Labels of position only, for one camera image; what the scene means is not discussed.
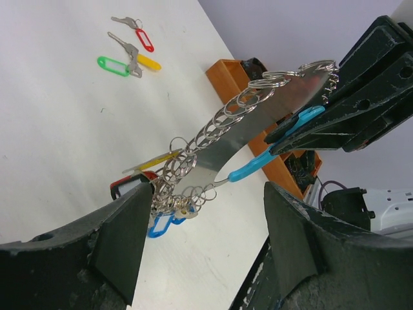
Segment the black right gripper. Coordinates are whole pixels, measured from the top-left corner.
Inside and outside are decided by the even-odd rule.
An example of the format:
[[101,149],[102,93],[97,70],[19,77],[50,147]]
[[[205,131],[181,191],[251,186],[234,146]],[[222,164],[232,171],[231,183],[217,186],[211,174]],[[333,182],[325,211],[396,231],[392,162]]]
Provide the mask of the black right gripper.
[[305,106],[320,113],[297,129],[292,116],[267,134],[272,154],[293,150],[354,152],[412,117],[412,28],[378,17],[331,75],[327,103],[314,96]]

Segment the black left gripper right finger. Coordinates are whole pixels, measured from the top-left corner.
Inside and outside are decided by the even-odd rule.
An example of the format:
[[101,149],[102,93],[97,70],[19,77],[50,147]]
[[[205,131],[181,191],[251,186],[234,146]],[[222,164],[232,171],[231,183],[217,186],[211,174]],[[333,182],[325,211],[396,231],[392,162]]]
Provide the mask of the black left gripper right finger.
[[412,243],[264,187],[268,238],[232,309],[411,309]]

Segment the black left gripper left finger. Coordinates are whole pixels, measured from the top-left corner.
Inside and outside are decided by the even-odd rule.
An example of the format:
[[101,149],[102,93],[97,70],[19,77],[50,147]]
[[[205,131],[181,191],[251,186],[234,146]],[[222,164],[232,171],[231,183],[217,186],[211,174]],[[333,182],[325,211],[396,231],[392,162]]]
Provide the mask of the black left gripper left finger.
[[133,302],[150,217],[143,183],[28,242],[1,246],[2,309],[125,309]]

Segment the metal key organizer blue handle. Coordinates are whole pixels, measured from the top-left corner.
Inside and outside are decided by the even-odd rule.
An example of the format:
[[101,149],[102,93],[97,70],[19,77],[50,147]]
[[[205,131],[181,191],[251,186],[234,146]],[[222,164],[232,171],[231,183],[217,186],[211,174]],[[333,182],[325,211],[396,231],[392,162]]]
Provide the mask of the metal key organizer blue handle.
[[276,121],[292,114],[302,126],[321,112],[338,82],[333,60],[300,66],[295,71],[264,72],[230,99],[189,141],[171,150],[159,176],[151,213],[190,218],[210,200],[209,191],[251,175],[273,160],[270,148],[222,180],[219,171],[245,145]]

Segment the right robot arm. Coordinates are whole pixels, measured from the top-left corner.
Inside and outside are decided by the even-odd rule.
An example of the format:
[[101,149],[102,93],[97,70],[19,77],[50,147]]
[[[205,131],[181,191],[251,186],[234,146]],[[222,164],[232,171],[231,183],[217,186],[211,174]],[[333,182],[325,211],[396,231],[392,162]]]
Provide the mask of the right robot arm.
[[[271,154],[364,149],[412,118],[412,2],[377,17],[328,77],[324,111],[306,124],[292,116],[266,136]],[[319,197],[321,210],[393,238],[412,237],[411,189],[353,187]]]

